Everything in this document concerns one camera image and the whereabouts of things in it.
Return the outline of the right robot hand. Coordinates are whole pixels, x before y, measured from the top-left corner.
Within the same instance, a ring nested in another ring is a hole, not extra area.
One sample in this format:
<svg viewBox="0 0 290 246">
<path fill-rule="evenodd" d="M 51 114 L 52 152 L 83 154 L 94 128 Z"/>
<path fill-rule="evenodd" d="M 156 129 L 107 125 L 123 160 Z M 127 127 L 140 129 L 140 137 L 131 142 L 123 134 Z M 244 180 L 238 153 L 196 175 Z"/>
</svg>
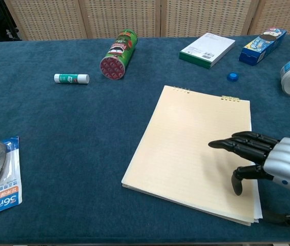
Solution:
<svg viewBox="0 0 290 246">
<path fill-rule="evenodd" d="M 232 134 L 230 138 L 213 140 L 209 147 L 224 149 L 246 160 L 252 165 L 238 167 L 231 176 L 236 195 L 243 191 L 244 179 L 266 179 L 290 190 L 290 138 L 275 139 L 253 131 Z"/>
</svg>

